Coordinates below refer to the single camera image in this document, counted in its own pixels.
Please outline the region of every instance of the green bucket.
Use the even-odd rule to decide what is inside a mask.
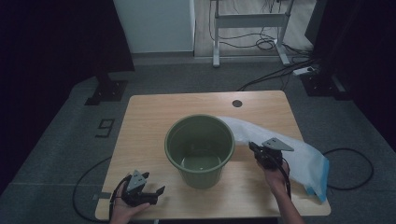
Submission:
[[[177,121],[165,137],[165,153],[184,181],[208,189],[220,179],[234,151],[233,133],[221,119],[191,115]]]

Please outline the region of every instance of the metal stand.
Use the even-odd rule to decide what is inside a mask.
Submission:
[[[284,65],[289,65],[290,61],[285,53],[283,47],[283,38],[288,27],[291,8],[294,0],[290,0],[288,9],[284,14],[282,13],[264,13],[264,14],[250,14],[250,15],[220,15],[219,14],[219,0],[216,1],[215,11],[215,40],[213,44],[213,66],[220,66],[219,59],[219,29],[221,28],[247,28],[247,27],[280,27],[278,39],[274,40],[277,53]]]

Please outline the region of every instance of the black curtain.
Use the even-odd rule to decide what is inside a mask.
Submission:
[[[74,85],[134,65],[112,0],[1,0],[0,32],[3,191]]]

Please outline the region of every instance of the gray carpet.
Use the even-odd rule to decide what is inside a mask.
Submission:
[[[75,86],[69,99],[44,132],[29,158],[0,198],[0,223],[90,223],[73,209],[72,194],[78,179],[97,162],[112,155],[129,98],[137,94],[235,91],[243,84],[281,68],[272,63],[210,63],[137,65],[135,72],[111,74],[128,80],[120,102],[84,105],[97,81],[90,78]],[[279,90],[287,78],[271,79],[246,91]],[[305,217],[307,223],[396,223],[396,155],[351,101],[332,97],[307,97],[301,81],[290,76],[285,93],[305,142],[321,152],[351,147],[373,163],[373,179],[350,191],[328,190],[332,213]],[[98,129],[102,119],[114,119],[108,138]],[[350,152],[336,152],[329,184],[343,188],[363,181],[367,161]],[[93,169],[80,183],[76,204],[94,218],[95,196],[101,191],[109,161]]]

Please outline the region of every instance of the black device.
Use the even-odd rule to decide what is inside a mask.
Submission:
[[[248,146],[250,150],[254,152],[254,158],[259,162],[259,164],[262,165],[264,169],[279,169],[279,171],[285,178],[288,195],[289,197],[291,197],[289,177],[286,174],[285,170],[282,168],[282,150],[294,151],[294,149],[277,138],[271,138],[270,140],[263,142],[261,147],[254,142],[249,142]]]
[[[119,191],[121,184],[124,182],[126,183],[122,190],[121,198],[128,205],[136,207],[142,203],[157,204],[158,197],[161,196],[165,191],[165,186],[157,189],[155,193],[145,193],[142,190],[147,183],[147,178],[149,178],[149,172],[143,173],[141,175],[137,170],[135,170],[132,175],[127,175],[121,180],[116,189],[114,189],[110,199],[109,218],[111,218],[113,214],[113,206],[117,197],[117,192]]]

